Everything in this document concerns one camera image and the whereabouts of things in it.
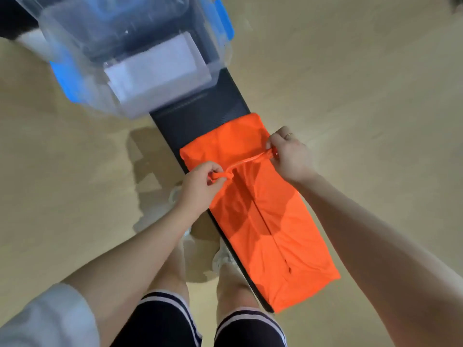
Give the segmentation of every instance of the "hand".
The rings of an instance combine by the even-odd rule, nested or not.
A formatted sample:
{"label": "hand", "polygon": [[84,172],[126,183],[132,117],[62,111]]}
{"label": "hand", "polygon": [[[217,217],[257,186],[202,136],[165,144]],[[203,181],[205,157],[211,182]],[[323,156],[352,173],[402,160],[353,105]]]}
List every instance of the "hand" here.
{"label": "hand", "polygon": [[226,181],[226,178],[220,178],[212,184],[208,178],[208,174],[211,172],[221,173],[223,169],[217,163],[205,162],[185,175],[182,192],[176,206],[196,218],[206,211],[215,194],[219,192]]}
{"label": "hand", "polygon": [[270,136],[267,149],[271,147],[278,151],[278,155],[271,159],[275,170],[290,184],[310,181],[318,175],[310,150],[288,127],[282,127]]}

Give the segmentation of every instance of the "shorts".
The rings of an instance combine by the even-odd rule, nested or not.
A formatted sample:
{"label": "shorts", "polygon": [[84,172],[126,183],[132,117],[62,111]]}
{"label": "shorts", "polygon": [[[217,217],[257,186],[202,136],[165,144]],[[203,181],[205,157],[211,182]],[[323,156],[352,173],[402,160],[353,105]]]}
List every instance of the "shorts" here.
{"label": "shorts", "polygon": [[[175,293],[156,290],[145,295],[112,347],[200,347],[202,336],[188,305]],[[218,326],[214,347],[286,347],[278,323],[255,308],[230,313]]]}

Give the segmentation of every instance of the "orange garment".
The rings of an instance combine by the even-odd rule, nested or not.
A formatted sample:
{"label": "orange garment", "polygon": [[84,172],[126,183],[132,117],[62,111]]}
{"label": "orange garment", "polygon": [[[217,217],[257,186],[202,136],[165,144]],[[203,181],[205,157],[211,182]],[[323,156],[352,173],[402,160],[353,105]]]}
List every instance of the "orange garment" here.
{"label": "orange garment", "polygon": [[189,170],[208,160],[227,177],[210,210],[259,292],[279,312],[339,278],[328,249],[293,186],[273,168],[269,133],[248,114],[180,150]]}

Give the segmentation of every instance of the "white sleeve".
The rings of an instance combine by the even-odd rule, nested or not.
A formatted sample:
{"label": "white sleeve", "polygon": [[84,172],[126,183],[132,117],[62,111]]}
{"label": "white sleeve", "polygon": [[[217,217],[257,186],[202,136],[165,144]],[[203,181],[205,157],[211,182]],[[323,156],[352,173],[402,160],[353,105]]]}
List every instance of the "white sleeve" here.
{"label": "white sleeve", "polygon": [[0,347],[100,347],[95,316],[82,295],[56,284],[0,327]]}

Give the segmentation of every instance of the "transparent storage box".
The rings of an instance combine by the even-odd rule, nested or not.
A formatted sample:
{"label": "transparent storage box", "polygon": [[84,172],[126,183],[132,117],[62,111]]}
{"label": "transparent storage box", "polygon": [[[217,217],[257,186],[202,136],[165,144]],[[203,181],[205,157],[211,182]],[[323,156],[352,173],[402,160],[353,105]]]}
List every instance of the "transparent storage box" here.
{"label": "transparent storage box", "polygon": [[134,118],[217,84],[233,28],[220,0],[18,0],[74,102]]}

